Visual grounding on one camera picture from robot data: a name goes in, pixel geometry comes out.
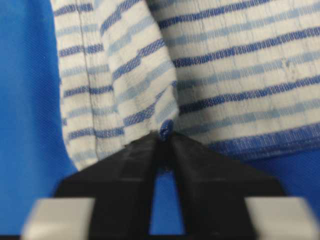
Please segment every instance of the blue backdrop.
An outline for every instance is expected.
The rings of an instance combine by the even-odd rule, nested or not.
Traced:
[[[75,168],[62,140],[49,0],[0,0],[0,235],[19,234],[32,204]],[[320,151],[252,162],[320,216]],[[172,173],[156,181],[150,231],[183,233]]]

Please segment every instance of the blue cloth background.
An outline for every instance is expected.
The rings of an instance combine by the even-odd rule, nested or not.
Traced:
[[[0,235],[19,234],[34,201],[76,171],[62,140],[59,74],[49,0],[0,0]],[[320,151],[251,164],[308,199],[320,217]],[[170,172],[156,181],[150,232],[181,234]]]

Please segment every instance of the pinched fabric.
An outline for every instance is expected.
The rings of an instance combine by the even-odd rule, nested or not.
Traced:
[[[320,146],[319,0],[51,0],[78,169],[150,131],[243,161]]]

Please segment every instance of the light blue stripe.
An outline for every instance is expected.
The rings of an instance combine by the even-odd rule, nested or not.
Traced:
[[[300,64],[309,63],[318,59],[320,59],[320,51],[312,51],[312,52],[303,53],[301,55],[289,57],[287,59],[287,62],[294,65],[300,65]],[[284,59],[281,58],[281,59],[266,62],[263,64],[257,64],[254,66],[245,67],[242,69],[216,73],[209,77],[179,81],[177,83],[177,89],[179,91],[182,91],[192,87],[211,85],[211,84],[216,84],[218,82],[236,80],[240,78],[245,78],[249,76],[255,76],[255,75],[275,71],[284,67],[283,60]]]
[[[212,129],[224,128],[236,124],[247,124],[259,120],[278,119],[281,117],[292,116],[295,114],[303,113],[308,110],[320,108],[320,98],[299,102],[292,106],[272,109],[269,111],[249,112],[242,115],[229,116],[223,120],[206,123],[190,128],[179,130],[180,133],[188,136],[206,133]]]
[[[156,80],[158,77],[160,77],[161,75],[163,75],[169,69],[172,69],[172,68],[174,68],[174,66],[170,60],[161,63],[155,69],[148,72],[148,74],[146,75],[143,81],[139,82],[135,86],[130,87],[125,92],[116,96],[117,103],[121,104],[125,101],[128,101],[138,96],[139,94],[141,94],[143,91],[145,91],[150,87],[150,84],[152,81]]]
[[[105,116],[105,115],[116,113],[118,112],[118,110],[116,105],[112,105],[112,106],[106,106],[101,108],[94,108],[92,112],[94,116]]]
[[[162,30],[169,28],[172,25],[221,16],[227,13],[241,11],[248,8],[253,8],[258,5],[267,4],[271,1],[272,0],[241,0],[239,2],[230,3],[228,5],[219,6],[216,8],[209,8],[198,12],[172,16],[170,18],[158,21],[158,26]]]
[[[100,151],[97,152],[95,150],[88,150],[88,151],[83,151],[83,152],[77,152],[75,154],[73,154],[72,156],[72,160],[74,162],[81,162],[87,159],[94,159],[96,157],[98,157],[98,159],[104,159],[108,156],[111,156],[112,154],[114,154],[114,151]]]
[[[99,27],[97,24],[88,24],[88,25],[82,26],[83,33],[93,33],[93,32],[97,32],[98,30],[99,30]],[[59,37],[74,34],[74,33],[81,33],[80,26],[74,25],[74,26],[69,26],[66,28],[59,29],[55,32],[55,36],[59,38]]]
[[[220,104],[225,104],[228,102],[241,102],[252,99],[259,99],[270,97],[272,95],[277,95],[285,92],[292,91],[294,89],[303,88],[306,86],[319,85],[320,75],[315,75],[312,77],[306,77],[303,79],[298,79],[296,81],[287,81],[281,84],[271,85],[264,88],[242,91],[237,93],[225,93],[221,95],[215,95],[213,97],[200,99],[195,102],[182,104],[179,106],[180,115],[201,111],[206,108],[211,108]]]
[[[72,155],[72,160],[74,162],[81,162],[86,159],[95,159],[97,157],[96,151],[94,150],[88,150],[83,152],[77,152]]]
[[[91,107],[79,107],[72,111],[67,112],[67,118],[76,118],[82,115],[93,114],[94,116],[105,116],[112,113],[117,112],[117,106],[106,106],[106,107],[99,107],[99,108],[91,108]]]
[[[87,71],[85,66],[75,66],[73,68],[61,70],[60,72],[60,78],[67,78],[74,75],[82,74]]]
[[[249,21],[246,23],[234,24],[228,27],[224,27],[224,28],[220,28],[220,29],[216,29],[208,32],[202,32],[199,34],[182,35],[176,38],[167,38],[164,41],[168,47],[174,47],[176,45],[185,45],[185,44],[191,44],[191,43],[200,43],[200,42],[207,41],[209,39],[225,37],[230,34],[263,28],[266,25],[275,24],[277,22],[285,21],[288,19],[294,19],[301,16],[305,16],[305,15],[311,15],[319,11],[320,11],[320,2],[317,2],[317,3],[303,6],[297,9],[285,11],[274,16],[269,16],[266,18]]]
[[[86,69],[85,66],[75,66],[69,69],[61,70],[60,77],[61,78],[67,78],[74,75],[82,74],[87,72],[89,75],[99,74],[99,73],[107,73],[109,72],[109,66],[107,64],[105,65],[98,65],[89,67]]]
[[[139,49],[137,51],[137,54],[134,58],[127,61],[125,64],[118,67],[113,73],[112,73],[112,80],[115,81],[118,78],[120,78],[122,75],[127,74],[131,72],[133,69],[140,66],[142,58],[150,56],[154,54],[159,49],[165,47],[165,42],[163,38],[159,38],[158,40],[153,41],[152,43],[146,45],[145,47]]]
[[[116,96],[117,104],[124,103],[125,101],[138,96],[143,91],[149,88],[153,80],[157,79],[172,68],[174,68],[174,66],[172,65],[171,61],[168,60],[163,62],[154,70],[150,71],[142,82],[139,82],[137,85]],[[67,117],[75,118],[82,115],[90,114],[91,112],[94,116],[107,116],[109,114],[116,113],[117,111],[117,105],[102,108],[93,108],[92,110],[90,107],[80,107],[68,112]]]
[[[179,111],[176,100],[169,102],[156,116],[156,123],[162,123],[164,120],[168,118],[168,116],[174,111]]]
[[[307,38],[320,37],[320,26],[293,31],[276,37],[264,39],[246,45],[232,46],[198,56],[185,56],[172,60],[176,68],[185,68],[193,65],[206,64],[212,61],[219,61],[225,58],[245,55],[268,48],[274,48],[290,42],[300,41]]]
[[[109,46],[109,48],[107,50],[108,56],[112,56],[114,53],[119,51],[121,48],[123,48],[124,46],[131,43],[132,36],[140,33],[141,31],[143,31],[144,29],[146,29],[147,27],[149,27],[150,25],[152,25],[154,23],[155,23],[155,21],[154,21],[153,17],[147,16],[147,17],[143,18],[141,21],[139,21],[138,23],[129,27],[129,29],[125,35],[123,35],[121,38],[119,38],[117,41],[115,41],[114,43],[112,43]]]
[[[87,106],[87,107],[80,107],[80,108],[74,109],[72,111],[69,111],[66,113],[66,116],[68,119],[71,119],[71,118],[75,118],[78,116],[91,114],[91,113],[92,113],[91,107]]]
[[[104,0],[94,0],[94,9],[97,9]]]
[[[97,66],[92,66],[88,68],[88,74],[94,75],[94,74],[100,74],[100,73],[107,73],[109,72],[109,65],[104,64],[104,65],[97,65]]]
[[[159,99],[161,98],[161,96],[164,94],[164,92],[166,91],[167,88],[165,88],[164,90],[162,90],[160,93],[158,93],[155,96],[155,101],[154,103],[152,103],[151,105],[149,105],[147,108],[134,113],[130,116],[127,116],[123,119],[123,123],[124,123],[124,127],[128,127],[130,125],[134,125],[140,122],[143,122],[145,119],[149,119],[151,118],[154,114],[155,114],[155,106],[157,104],[157,102],[159,101]]]
[[[115,11],[109,15],[106,20],[103,21],[100,27],[101,37],[104,33],[117,21],[121,19],[121,15],[127,12],[130,8],[132,8],[135,4],[137,4],[141,0],[124,0],[116,6]]]

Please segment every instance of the striped fabric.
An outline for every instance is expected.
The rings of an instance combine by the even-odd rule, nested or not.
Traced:
[[[78,169],[174,129],[244,161],[320,146],[320,0],[51,0]]]

